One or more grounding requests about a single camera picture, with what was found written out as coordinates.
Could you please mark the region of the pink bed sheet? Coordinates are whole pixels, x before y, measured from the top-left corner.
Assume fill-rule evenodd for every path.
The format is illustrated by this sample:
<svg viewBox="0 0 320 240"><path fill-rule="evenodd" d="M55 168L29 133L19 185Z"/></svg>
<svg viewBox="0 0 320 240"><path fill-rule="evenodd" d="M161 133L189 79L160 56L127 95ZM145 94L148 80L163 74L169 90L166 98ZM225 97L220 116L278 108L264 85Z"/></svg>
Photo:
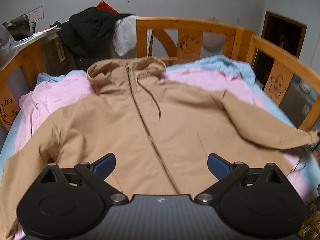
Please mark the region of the pink bed sheet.
<svg viewBox="0 0 320 240"><path fill-rule="evenodd" d="M207 90L227 89L239 99L267 110L282 122L292 125L284 112L263 93L259 86L248 85L249 81L255 80L253 71L250 70L248 73L249 77L246 79L242 72L234 70L230 72L226 68L193 67L168 71L164 74L164 78ZM3 145L2 158L17 153L55 110L71 105L92 93L93 88L82 70L73 70L67 75L57 77L46 73L39 74L35 89L19 99L21 110ZM312 178L314 173L311 169L313 159L297 157L294 154L286 154L285 157L296 168L295 172L288 176L289 181L301 198L309 202L316 192L316 180Z"/></svg>

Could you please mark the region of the white grey garment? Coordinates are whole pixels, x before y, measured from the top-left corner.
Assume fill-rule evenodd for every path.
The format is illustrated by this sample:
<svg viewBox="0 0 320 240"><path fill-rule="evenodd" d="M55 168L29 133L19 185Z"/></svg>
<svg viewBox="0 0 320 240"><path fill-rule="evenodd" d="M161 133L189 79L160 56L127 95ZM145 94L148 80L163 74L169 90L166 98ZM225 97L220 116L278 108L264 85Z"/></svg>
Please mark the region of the white grey garment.
<svg viewBox="0 0 320 240"><path fill-rule="evenodd" d="M131 15L118 20L114 25L110 57L114 59L132 59L137 57L136 19L139 16Z"/></svg>

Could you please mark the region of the red paper decoration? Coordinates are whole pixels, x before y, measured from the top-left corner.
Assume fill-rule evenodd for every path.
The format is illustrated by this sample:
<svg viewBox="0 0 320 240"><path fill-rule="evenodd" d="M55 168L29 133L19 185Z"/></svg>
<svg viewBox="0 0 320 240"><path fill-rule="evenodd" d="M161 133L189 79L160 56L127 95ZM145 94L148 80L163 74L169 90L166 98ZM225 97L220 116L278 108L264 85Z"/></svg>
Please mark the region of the red paper decoration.
<svg viewBox="0 0 320 240"><path fill-rule="evenodd" d="M111 7L109 4L107 4L105 1L101 1L96 8L98 10L103 10L103 11L107 11L107 12L112 12L114 14L119 14L119 12L117 12L113 7Z"/></svg>

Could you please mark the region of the brown patterned quilt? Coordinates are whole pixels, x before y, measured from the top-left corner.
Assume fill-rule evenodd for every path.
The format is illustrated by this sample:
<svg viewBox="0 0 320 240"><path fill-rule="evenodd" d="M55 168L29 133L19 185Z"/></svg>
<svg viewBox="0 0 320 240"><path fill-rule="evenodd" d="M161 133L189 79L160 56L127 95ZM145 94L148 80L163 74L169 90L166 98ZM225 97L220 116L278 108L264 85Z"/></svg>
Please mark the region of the brown patterned quilt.
<svg viewBox="0 0 320 240"><path fill-rule="evenodd" d="M320 239L320 198L317 197L307 206L307 215L299 231L302 239Z"/></svg>

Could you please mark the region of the clear plastic bag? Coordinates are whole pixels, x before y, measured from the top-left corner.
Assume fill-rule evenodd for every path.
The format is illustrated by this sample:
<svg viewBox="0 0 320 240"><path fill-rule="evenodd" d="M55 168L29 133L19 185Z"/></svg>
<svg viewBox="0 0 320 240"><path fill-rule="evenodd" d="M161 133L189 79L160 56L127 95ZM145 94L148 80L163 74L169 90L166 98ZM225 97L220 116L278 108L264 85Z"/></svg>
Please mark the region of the clear plastic bag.
<svg viewBox="0 0 320 240"><path fill-rule="evenodd" d="M14 52L14 38L12 35L7 31L4 25L1 24L0 26L0 64L6 63L9 59L11 54Z"/></svg>

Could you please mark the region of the dark doorway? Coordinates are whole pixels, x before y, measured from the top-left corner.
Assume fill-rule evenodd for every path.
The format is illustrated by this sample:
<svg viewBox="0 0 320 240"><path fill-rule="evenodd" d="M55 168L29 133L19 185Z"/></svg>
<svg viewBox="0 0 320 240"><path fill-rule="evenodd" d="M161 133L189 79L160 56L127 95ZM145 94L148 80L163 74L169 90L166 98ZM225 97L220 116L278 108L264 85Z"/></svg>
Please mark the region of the dark doorway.
<svg viewBox="0 0 320 240"><path fill-rule="evenodd" d="M267 11L261 38L288 51L295 57L300 56L307 25L274 12ZM258 85L264 88L271 73L274 59L258 51L253 70Z"/></svg>

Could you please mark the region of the black leather bag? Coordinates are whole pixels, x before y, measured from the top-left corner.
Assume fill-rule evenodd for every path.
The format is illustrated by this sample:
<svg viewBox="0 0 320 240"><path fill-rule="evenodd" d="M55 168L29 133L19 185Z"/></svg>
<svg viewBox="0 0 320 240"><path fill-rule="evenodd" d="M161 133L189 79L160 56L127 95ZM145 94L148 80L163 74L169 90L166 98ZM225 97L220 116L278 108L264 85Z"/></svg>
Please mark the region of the black leather bag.
<svg viewBox="0 0 320 240"><path fill-rule="evenodd" d="M3 26L12 35L15 41L20 41L32 36L27 14L21 15L10 22L4 22Z"/></svg>

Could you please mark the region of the wooden bed frame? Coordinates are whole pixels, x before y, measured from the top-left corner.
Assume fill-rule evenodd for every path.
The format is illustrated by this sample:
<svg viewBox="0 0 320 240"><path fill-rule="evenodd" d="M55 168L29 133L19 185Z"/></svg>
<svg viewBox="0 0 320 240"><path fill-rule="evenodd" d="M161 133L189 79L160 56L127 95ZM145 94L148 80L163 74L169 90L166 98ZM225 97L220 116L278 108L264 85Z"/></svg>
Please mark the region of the wooden bed frame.
<svg viewBox="0 0 320 240"><path fill-rule="evenodd" d="M164 47L168 56L163 61L167 66L198 60L204 33L221 34L225 36L223 55L230 59L253 65L258 52L274 59L264 92L277 105L282 102L295 75L319 92L319 74L289 52L243 27L185 18L141 17L136 21L138 57L152 55L148 30ZM34 89L38 74L47 70L47 62L58 69L67 66L59 32L58 27L53 27L28 39L1 66L1 126L5 131L10 130L20 110L6 79L21 68L29 89Z"/></svg>

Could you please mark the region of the light blue blanket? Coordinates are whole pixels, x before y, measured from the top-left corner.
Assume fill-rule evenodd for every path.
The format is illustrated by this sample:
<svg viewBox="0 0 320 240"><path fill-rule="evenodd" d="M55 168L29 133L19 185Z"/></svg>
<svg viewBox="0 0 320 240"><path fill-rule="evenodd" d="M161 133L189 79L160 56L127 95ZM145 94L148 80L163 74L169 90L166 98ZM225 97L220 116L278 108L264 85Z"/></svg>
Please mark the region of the light blue blanket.
<svg viewBox="0 0 320 240"><path fill-rule="evenodd" d="M166 67L165 71L160 75L160 79L161 80L167 80L166 78L164 78L164 74L168 71L171 70L176 70L178 68L193 68L193 67L204 67L204 68L209 68L209 69L218 69L218 68L226 68L228 71L239 71L242 72L244 74L244 77L247 79L249 77L249 71L253 69L251 68L251 66L248 63L245 62L239 62L239 61L235 61L232 59L229 59L225 56L219 55L219 56L212 56L212 57L207 57L201 60L197 60L193 63L187 63L187 64L180 64L178 66L173 66L173 67ZM253 84L255 82L254 81L249 81L248 85L251 86L251 84ZM285 157L286 154L294 154L295 156L298 157L298 152L297 152L297 148L292 148L292 149L288 149L288 150L284 150L282 152L284 158L291 164L291 162ZM2 176L3 176L3 170L4 170L4 165L7 161L8 158L2 158L1 156L1 182L2 182ZM288 174L285 174L281 169L281 172L283 172L283 174L288 178L288 176L295 172L295 167L291 164L292 168L291 171Z"/></svg>

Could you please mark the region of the black clothes pile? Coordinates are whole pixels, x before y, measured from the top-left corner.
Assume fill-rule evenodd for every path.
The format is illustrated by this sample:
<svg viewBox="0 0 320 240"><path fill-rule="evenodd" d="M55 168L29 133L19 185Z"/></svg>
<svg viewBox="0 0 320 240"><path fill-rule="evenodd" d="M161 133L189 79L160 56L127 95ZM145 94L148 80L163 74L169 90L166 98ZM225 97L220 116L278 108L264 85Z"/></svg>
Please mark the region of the black clothes pile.
<svg viewBox="0 0 320 240"><path fill-rule="evenodd" d="M131 14L115 14L90 7L72 15L64 23L52 26L61 29L61 38L76 65L87 70L93 63L110 58L110 46L115 24Z"/></svg>

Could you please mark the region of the tan hooded zip jacket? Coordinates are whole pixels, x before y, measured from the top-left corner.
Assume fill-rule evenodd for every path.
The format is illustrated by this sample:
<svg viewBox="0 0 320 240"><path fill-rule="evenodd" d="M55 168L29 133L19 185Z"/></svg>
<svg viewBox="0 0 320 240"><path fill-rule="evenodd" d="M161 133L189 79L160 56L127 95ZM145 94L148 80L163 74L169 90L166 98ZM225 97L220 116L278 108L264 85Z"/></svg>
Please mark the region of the tan hooded zip jacket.
<svg viewBox="0 0 320 240"><path fill-rule="evenodd" d="M211 153L251 167L272 162L288 174L282 152L319 141L317 132L291 127L228 90L161 80L165 69L150 57L88 68L94 93L54 111L7 159L1 239L14 236L18 202L50 161L69 168L112 152L116 169L107 182L127 196L195 196L216 181L207 169Z"/></svg>

